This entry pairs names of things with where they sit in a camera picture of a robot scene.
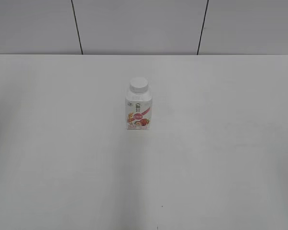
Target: red logo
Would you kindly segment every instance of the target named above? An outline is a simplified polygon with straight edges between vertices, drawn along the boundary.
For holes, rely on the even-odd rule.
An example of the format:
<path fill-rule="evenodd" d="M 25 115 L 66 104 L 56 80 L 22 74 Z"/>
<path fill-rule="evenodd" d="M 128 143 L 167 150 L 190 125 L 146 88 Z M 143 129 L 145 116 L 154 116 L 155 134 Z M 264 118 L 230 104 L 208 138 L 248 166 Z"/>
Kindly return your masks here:
<path fill-rule="evenodd" d="M 133 118 L 135 120 L 141 120 L 143 118 L 143 115 L 142 114 L 135 114 L 135 115 L 133 115 Z"/>

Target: gray wall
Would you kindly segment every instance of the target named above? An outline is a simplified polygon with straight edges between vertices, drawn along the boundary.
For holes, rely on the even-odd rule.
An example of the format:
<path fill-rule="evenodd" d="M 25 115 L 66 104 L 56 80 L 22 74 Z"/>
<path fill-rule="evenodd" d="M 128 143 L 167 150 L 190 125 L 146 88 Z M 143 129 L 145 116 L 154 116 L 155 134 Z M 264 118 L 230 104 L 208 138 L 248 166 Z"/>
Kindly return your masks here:
<path fill-rule="evenodd" d="M 0 0 L 0 54 L 196 54 L 206 4 Z M 288 0 L 210 0 L 199 54 L 288 54 Z"/>

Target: wall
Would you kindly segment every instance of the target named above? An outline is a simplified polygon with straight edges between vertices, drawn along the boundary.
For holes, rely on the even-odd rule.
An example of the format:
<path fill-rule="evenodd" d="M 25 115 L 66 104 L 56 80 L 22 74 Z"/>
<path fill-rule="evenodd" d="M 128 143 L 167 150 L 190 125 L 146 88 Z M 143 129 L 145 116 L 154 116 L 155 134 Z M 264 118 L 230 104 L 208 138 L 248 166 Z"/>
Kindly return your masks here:
<path fill-rule="evenodd" d="M 288 0 L 206 4 L 0 0 L 0 54 L 288 54 Z"/>

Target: table surface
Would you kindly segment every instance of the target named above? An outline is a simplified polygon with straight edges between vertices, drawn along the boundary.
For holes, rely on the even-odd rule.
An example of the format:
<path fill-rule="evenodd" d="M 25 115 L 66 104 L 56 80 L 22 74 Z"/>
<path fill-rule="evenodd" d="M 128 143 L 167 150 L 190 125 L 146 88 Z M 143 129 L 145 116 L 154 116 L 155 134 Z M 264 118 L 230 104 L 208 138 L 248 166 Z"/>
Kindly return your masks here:
<path fill-rule="evenodd" d="M 0 55 L 0 230 L 46 229 L 288 230 L 288 56 Z"/>

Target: fruit illustration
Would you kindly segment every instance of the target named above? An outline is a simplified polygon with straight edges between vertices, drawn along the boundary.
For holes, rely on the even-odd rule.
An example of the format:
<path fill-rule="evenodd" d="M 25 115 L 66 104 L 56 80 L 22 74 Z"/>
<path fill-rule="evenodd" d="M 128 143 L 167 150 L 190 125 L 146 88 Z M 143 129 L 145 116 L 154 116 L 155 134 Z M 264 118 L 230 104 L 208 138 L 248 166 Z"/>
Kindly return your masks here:
<path fill-rule="evenodd" d="M 144 118 L 144 119 L 140 120 L 140 122 L 141 122 L 142 126 L 146 126 L 146 125 L 148 125 L 149 120 Z"/>

